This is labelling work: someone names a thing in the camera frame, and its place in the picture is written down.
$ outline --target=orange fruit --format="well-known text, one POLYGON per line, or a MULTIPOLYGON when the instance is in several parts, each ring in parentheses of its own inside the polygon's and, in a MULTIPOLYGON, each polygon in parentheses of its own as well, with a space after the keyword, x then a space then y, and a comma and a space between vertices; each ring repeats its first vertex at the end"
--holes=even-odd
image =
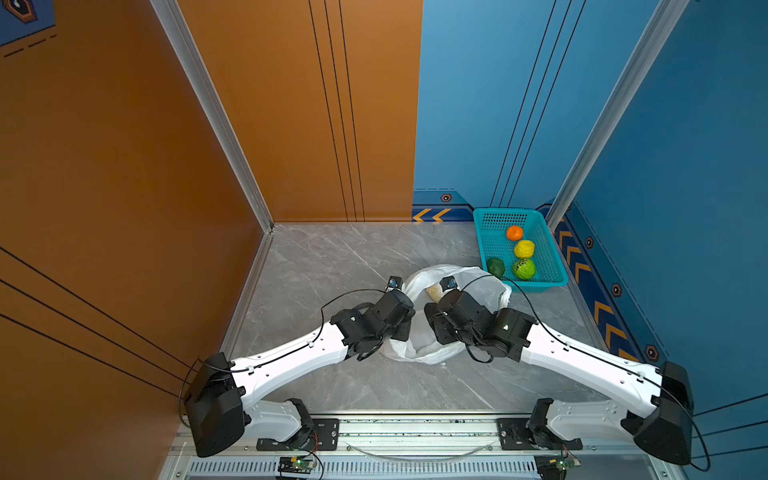
POLYGON ((516 242, 520 240, 522 237, 523 237, 523 229, 521 229, 517 225, 512 225, 507 229, 507 238, 509 240, 516 242))

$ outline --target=white plastic bag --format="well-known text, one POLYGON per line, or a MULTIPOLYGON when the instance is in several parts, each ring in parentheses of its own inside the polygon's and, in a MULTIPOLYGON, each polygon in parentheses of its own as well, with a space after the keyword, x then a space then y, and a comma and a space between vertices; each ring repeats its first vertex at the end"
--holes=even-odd
MULTIPOLYGON (((488 275, 488 272, 476 266, 435 265, 411 275, 402 289, 404 294, 411 299, 416 310, 416 314, 411 320, 411 334, 405 342, 387 339, 379 349, 385 357, 399 362, 420 362, 435 365, 464 350, 464 343, 462 342, 448 345, 438 343, 435 333, 424 315, 424 305, 433 301, 429 298, 426 289, 451 275, 456 279, 458 288, 462 289, 474 279, 488 275)), ((511 287, 493 276, 474 282, 467 291, 491 312, 505 308, 512 294, 511 287)))

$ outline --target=ventilation grille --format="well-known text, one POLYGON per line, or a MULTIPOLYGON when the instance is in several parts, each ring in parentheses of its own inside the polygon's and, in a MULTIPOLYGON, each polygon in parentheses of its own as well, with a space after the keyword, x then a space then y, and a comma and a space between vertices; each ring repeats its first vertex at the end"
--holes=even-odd
POLYGON ((247 460, 193 460, 188 475, 195 473, 258 473, 274 472, 275 462, 259 462, 247 460))
MULTIPOLYGON (((325 466, 323 480, 345 478, 388 478, 407 480, 419 478, 540 478, 534 458, 530 455, 500 455, 469 458, 459 462, 382 462, 359 456, 320 457, 325 466)), ((260 461, 247 457, 219 457, 211 460, 194 459, 186 478, 275 478, 277 457, 260 461)), ((310 478, 317 478, 313 473, 310 478)))
POLYGON ((380 462, 380 461, 350 461, 323 462, 326 474, 339 477, 366 475, 431 475, 431 474, 510 474, 536 473, 533 460, 498 460, 498 461, 463 461, 446 462, 380 462))

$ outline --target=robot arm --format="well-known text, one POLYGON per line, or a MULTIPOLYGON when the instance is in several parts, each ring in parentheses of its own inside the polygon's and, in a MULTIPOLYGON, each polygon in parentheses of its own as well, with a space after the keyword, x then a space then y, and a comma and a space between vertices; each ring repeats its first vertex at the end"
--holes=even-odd
POLYGON ((184 395, 195 449, 200 457, 215 455, 248 429, 259 437, 303 446, 312 419, 298 399, 263 402, 268 393, 320 367, 357 356, 363 360, 388 338, 407 340, 415 313, 411 300, 390 287, 376 304, 344 309, 319 329, 277 348, 228 362, 223 353, 209 357, 184 395))
POLYGON ((688 375, 667 362, 661 369, 578 342, 514 309, 490 313, 462 290, 450 290, 424 311, 440 343, 460 340, 493 357, 553 370, 607 396, 603 402, 538 400, 528 420, 534 444, 547 449, 579 437, 634 441, 677 465, 690 463, 694 408, 688 375))
MULTIPOLYGON (((557 450, 580 437, 634 441, 666 462, 690 463, 693 397, 682 367, 668 362, 657 369, 622 359, 517 310, 490 313, 461 290, 428 303, 425 313, 440 343, 458 340, 494 357, 538 365, 609 398, 581 403, 539 399, 527 424, 532 444, 557 450)), ((385 339, 408 339, 413 314, 411 300, 390 289, 375 305, 341 310, 322 329, 275 349, 233 362, 223 353, 210 357, 184 397, 197 454, 221 452, 247 429, 293 449, 304 446, 313 424, 301 401, 261 399, 320 367, 353 356, 365 359, 385 339)))

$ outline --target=orange wall panel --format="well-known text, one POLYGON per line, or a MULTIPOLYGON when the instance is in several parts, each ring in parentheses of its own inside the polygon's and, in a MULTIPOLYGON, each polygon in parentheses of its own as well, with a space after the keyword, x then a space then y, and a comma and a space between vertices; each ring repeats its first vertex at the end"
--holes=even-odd
MULTIPOLYGON (((335 2, 328 2, 329 8, 335 2)), ((342 0, 366 220, 411 220, 422 2, 342 0)))
POLYGON ((273 218, 346 221, 307 2, 179 4, 273 218))
MULTIPOLYGON (((149 1, 55 15, 0 50, 23 48, 0 56, 0 247, 192 363, 218 349, 258 222, 149 1)), ((167 390, 0 318, 0 476, 156 478, 187 367, 2 251, 0 279, 168 371, 0 283, 1 314, 167 390)))
POLYGON ((180 5, 275 221, 410 218, 421 1, 180 5))

